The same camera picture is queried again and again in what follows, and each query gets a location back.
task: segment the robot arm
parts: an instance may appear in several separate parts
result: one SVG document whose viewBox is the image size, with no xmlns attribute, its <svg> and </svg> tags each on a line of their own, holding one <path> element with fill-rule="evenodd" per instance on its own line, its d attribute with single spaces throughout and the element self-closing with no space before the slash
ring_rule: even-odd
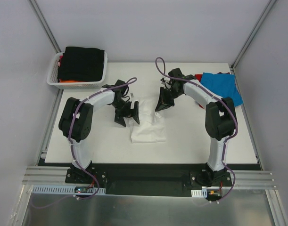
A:
<svg viewBox="0 0 288 226">
<path fill-rule="evenodd" d="M 174 106 L 174 99 L 182 94 L 192 97 L 206 110 L 205 126 L 208 135 L 211 137 L 210 155 L 206 163 L 205 171 L 197 175 L 195 180 L 202 186 L 211 186 L 215 180 L 223 177 L 226 173 L 226 168 L 222 162 L 225 161 L 226 157 L 227 142 L 225 143 L 225 140 L 233 134 L 235 129 L 232 117 L 223 105 L 219 101 L 216 101 L 214 97 L 221 99 L 236 118 L 233 100 L 229 97 L 222 98 L 204 88 L 208 91 L 207 94 L 198 87 L 203 87 L 203 85 L 201 85 L 193 75 L 184 76 L 179 68 L 173 69 L 168 74 L 170 77 L 193 81 L 197 85 L 170 79 L 170 81 L 165 84 L 165 87 L 160 88 L 160 96 L 156 111 L 161 111 L 170 106 Z"/>
<path fill-rule="evenodd" d="M 92 116 L 94 112 L 96 112 L 103 106 L 112 105 L 113 107 L 115 107 L 115 122 L 117 122 L 118 124 L 126 127 L 124 118 L 130 117 L 132 117 L 138 124 L 140 123 L 139 103 L 137 101 L 134 102 L 134 108 L 131 109 L 131 101 L 123 100 L 124 95 L 126 95 L 125 93 L 128 89 L 128 86 L 103 92 L 103 90 L 106 90 L 107 88 L 116 87 L 124 84 L 124 81 L 118 80 L 114 86 L 103 86 L 103 88 L 100 89 L 102 93 L 92 98 L 87 97 L 84 100 L 80 101 L 79 99 L 71 97 L 66 102 L 59 122 L 59 129 L 63 132 L 63 135 L 65 137 L 68 137 L 72 119 L 77 106 L 80 104 L 80 102 L 83 102 L 77 113 L 72 128 L 72 144 L 70 145 L 74 146 L 75 158 L 78 160 L 80 166 L 84 169 L 86 169 L 91 163 L 91 154 L 89 152 L 89 149 L 85 147 L 86 143 L 83 142 L 83 140 L 87 138 L 91 131 Z M 78 169 L 80 168 L 75 163 L 75 161 L 73 161 L 73 165 Z"/>
</svg>

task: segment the white plastic basket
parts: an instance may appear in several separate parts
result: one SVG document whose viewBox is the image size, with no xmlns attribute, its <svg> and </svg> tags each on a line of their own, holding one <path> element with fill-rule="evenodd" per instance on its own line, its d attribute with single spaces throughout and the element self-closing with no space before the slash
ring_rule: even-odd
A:
<svg viewBox="0 0 288 226">
<path fill-rule="evenodd" d="M 107 68 L 107 53 L 104 52 L 104 68 L 103 75 L 100 81 L 88 81 L 88 82 L 58 82 L 58 61 L 59 57 L 63 53 L 57 53 L 49 66 L 48 77 L 46 82 L 49 85 L 56 86 L 59 89 L 96 89 L 102 86 L 102 82 L 105 79 L 106 68 Z"/>
</svg>

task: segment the white table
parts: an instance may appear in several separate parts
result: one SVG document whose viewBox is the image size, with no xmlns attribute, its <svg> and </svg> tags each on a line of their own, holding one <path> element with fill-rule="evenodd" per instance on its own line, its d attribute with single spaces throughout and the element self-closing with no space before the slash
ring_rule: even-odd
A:
<svg viewBox="0 0 288 226">
<path fill-rule="evenodd" d="M 167 63 L 166 72 L 179 67 L 183 74 L 203 72 L 227 73 L 228 64 L 217 63 Z M 130 86 L 135 97 L 159 96 L 160 79 L 154 63 L 109 63 L 104 84 L 114 84 L 117 79 L 138 81 Z M 96 90 L 64 90 L 56 122 L 52 131 L 46 163 L 71 163 L 72 156 L 66 137 L 58 123 L 66 100 L 84 98 Z M 236 108 L 239 133 L 229 143 L 227 163 L 256 164 L 256 157 L 241 107 Z M 151 144 L 132 144 L 130 129 L 114 122 L 115 109 L 105 106 L 94 113 L 91 133 L 86 139 L 92 150 L 93 163 L 205 163 L 208 160 L 210 137 L 205 129 L 205 110 L 195 101 L 182 95 L 175 99 L 175 107 L 164 111 L 167 141 Z"/>
</svg>

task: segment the blue cloth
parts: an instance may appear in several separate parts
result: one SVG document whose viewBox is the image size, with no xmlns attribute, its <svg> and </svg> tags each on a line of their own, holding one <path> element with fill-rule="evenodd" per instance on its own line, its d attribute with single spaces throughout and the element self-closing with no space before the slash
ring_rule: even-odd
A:
<svg viewBox="0 0 288 226">
<path fill-rule="evenodd" d="M 222 96 L 223 98 L 232 98 L 235 107 L 243 103 L 236 88 L 235 76 L 233 74 L 203 73 L 200 83 L 213 93 Z"/>
</svg>

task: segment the white wall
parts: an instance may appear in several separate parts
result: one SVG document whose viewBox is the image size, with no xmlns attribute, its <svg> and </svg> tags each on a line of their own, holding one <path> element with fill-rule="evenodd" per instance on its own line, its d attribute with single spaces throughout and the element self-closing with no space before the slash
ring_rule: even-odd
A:
<svg viewBox="0 0 288 226">
<path fill-rule="evenodd" d="M 262 163 L 288 213 L 288 0 L 278 1 L 236 76 Z"/>
<path fill-rule="evenodd" d="M 53 55 L 27 0 L 0 0 L 0 226 L 42 141 L 56 93 L 45 81 Z"/>
<path fill-rule="evenodd" d="M 110 61 L 232 64 L 268 0 L 37 0 L 62 51 Z"/>
</svg>

